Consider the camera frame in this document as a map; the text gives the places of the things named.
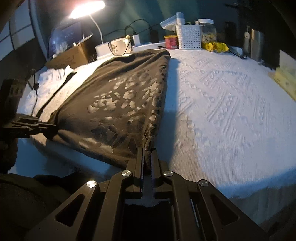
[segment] perforated basket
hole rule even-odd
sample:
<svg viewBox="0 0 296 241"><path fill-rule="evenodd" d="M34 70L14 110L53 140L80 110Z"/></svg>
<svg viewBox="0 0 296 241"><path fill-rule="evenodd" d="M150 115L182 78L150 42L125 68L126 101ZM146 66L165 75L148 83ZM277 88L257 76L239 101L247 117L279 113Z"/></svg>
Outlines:
<svg viewBox="0 0 296 241"><path fill-rule="evenodd" d="M201 50L200 25L176 25L181 50Z"/></svg>

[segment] yellow snack bag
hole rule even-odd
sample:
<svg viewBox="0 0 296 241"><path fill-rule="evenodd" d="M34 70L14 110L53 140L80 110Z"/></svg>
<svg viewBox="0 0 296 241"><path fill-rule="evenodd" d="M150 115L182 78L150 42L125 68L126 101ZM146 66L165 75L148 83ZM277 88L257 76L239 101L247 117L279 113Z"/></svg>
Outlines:
<svg viewBox="0 0 296 241"><path fill-rule="evenodd" d="M219 42L211 42L207 44L202 43L202 48L206 49L207 51L215 52L215 53L225 53L229 51L229 48L227 47L226 44L219 43Z"/></svg>

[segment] clear plastic jar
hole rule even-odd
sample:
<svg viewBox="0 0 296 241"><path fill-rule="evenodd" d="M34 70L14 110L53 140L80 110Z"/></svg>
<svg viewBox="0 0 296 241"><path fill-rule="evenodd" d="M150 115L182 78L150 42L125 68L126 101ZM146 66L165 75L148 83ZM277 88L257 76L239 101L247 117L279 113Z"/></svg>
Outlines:
<svg viewBox="0 0 296 241"><path fill-rule="evenodd" d="M202 43L210 43L217 41L217 30L214 21L211 19L199 19L199 24L202 29Z"/></svg>

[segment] white bedspread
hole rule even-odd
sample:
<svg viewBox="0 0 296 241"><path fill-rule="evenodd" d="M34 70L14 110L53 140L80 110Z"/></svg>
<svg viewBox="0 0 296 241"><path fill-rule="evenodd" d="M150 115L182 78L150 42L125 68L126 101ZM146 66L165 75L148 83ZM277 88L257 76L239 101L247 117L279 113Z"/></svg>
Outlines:
<svg viewBox="0 0 296 241"><path fill-rule="evenodd" d="M159 158L185 179L205 178L228 198L246 198L240 208L256 223L269 219L296 199L295 188L290 187L296 183L294 101L268 77L270 70L254 60L205 50L170 50L170 54L165 110L155 145ZM47 121L103 61L79 67L41 120ZM52 86L43 87L54 91ZM47 100L39 96L37 106ZM33 138L76 165L101 174L118 171L42 134ZM269 189L276 198L272 206L268 191L258 195L258 203L248 204L251 194Z"/></svg>

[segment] yellow lid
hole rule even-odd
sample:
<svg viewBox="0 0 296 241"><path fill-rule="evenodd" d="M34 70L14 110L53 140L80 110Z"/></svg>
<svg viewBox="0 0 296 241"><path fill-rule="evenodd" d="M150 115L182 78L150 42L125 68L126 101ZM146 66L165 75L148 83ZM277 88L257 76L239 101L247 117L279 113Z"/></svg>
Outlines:
<svg viewBox="0 0 296 241"><path fill-rule="evenodd" d="M165 39L169 39L169 38L178 38L177 35L167 35L165 36Z"/></svg>

